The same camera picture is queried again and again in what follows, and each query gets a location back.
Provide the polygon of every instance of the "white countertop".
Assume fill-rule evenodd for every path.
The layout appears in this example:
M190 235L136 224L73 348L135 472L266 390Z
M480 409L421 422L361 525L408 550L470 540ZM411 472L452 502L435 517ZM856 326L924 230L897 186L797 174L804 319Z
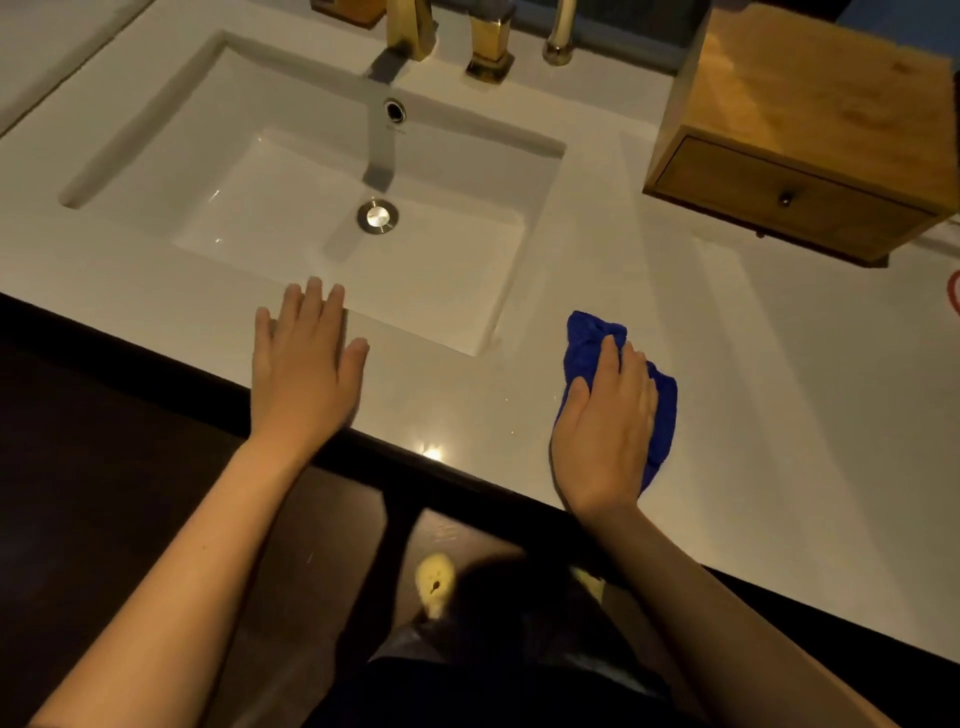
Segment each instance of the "white countertop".
M0 134L150 2L0 3Z
M0 290L249 385L282 286L58 195L220 29L362 74L383 48L293 0L157 0L0 139ZM643 510L704 564L960 661L957 248L862 270L640 193L671 79L512 33L501 87L463 77L465 17L395 87L566 144L491 343L468 356L351 314L356 429L558 506L547 463L574 309L625 324L680 387Z

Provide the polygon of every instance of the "wooden drawer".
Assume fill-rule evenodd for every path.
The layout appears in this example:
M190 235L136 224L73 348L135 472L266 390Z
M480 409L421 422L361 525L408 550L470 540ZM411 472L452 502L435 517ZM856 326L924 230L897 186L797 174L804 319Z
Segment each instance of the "wooden drawer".
M684 138L655 188L668 197L863 260L886 255L933 217L926 210L692 136Z

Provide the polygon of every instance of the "undermount sink basin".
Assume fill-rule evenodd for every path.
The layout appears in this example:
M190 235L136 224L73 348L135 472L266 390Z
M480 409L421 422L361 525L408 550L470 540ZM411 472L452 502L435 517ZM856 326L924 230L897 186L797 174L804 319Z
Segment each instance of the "undermount sink basin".
M60 202L269 279L339 281L349 308L476 355L563 154L548 137L220 38ZM398 212L385 234L358 224L371 198Z

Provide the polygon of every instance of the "blue microfiber towel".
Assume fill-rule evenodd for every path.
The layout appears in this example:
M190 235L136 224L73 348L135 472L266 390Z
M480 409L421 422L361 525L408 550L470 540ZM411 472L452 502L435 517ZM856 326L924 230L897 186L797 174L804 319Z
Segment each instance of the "blue microfiber towel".
M566 395L570 384L582 376L590 389L593 388L593 375L597 372L600 360L600 344L604 337L613 334L617 352L623 351L627 343L627 328L620 324L608 324L583 311L574 311L566 320L566 353L564 354L564 376L566 388L564 401L560 404L564 410ZM643 493L654 475L660 469L666 456L670 454L673 443L673 431L677 425L677 380L660 372L653 362L647 361L647 374L657 385L657 414L654 417L654 432L647 450L647 464L643 468L640 492Z

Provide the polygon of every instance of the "gold faucet handle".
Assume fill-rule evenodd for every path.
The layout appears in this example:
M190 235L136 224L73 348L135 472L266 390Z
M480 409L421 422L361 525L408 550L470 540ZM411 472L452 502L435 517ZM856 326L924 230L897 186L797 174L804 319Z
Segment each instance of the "gold faucet handle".
M499 84L506 78L514 63L507 43L515 11L512 0L478 0L470 9L473 56L467 73L473 78L488 84Z

